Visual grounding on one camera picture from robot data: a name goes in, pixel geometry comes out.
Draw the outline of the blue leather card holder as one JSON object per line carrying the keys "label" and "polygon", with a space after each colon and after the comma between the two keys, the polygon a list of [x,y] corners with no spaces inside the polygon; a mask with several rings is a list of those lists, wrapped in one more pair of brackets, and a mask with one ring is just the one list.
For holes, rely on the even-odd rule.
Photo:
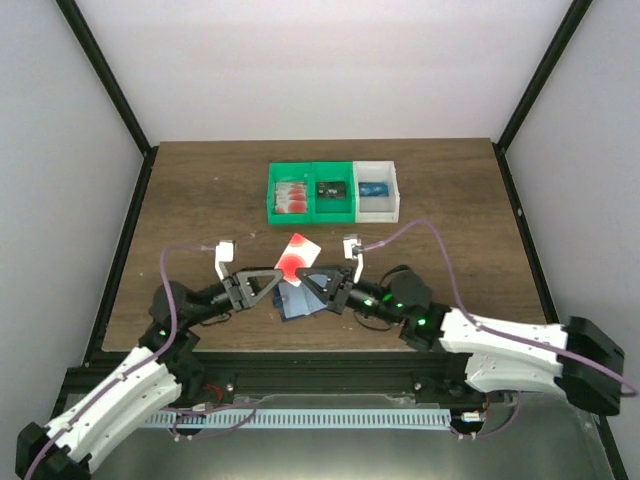
{"label": "blue leather card holder", "polygon": [[281,281],[275,287],[272,304],[279,311],[283,322],[320,311],[328,311],[327,306],[321,303],[306,286],[301,284],[294,287],[285,281]]}

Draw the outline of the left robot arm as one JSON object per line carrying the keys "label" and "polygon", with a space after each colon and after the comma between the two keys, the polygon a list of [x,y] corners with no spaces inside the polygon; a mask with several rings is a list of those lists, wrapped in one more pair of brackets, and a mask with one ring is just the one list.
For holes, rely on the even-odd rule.
{"label": "left robot arm", "polygon": [[150,415],[177,400],[196,402],[205,369],[193,353],[193,327],[253,308],[282,278],[278,269],[242,269],[200,291],[164,278],[149,309],[152,323],[124,360],[69,410],[20,432],[18,477],[88,479]]}

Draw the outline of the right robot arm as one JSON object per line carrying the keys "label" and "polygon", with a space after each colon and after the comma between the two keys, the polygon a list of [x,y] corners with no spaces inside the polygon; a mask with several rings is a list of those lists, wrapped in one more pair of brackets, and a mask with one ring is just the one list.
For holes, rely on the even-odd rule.
{"label": "right robot arm", "polygon": [[594,322],[525,324],[475,316],[441,304],[410,267],[400,265],[373,283],[349,267],[296,271],[327,310],[346,309],[399,326],[399,337],[424,352],[464,355],[466,366],[444,378],[447,396],[465,403],[478,392],[523,391],[558,395],[602,416],[620,412],[624,353]]}

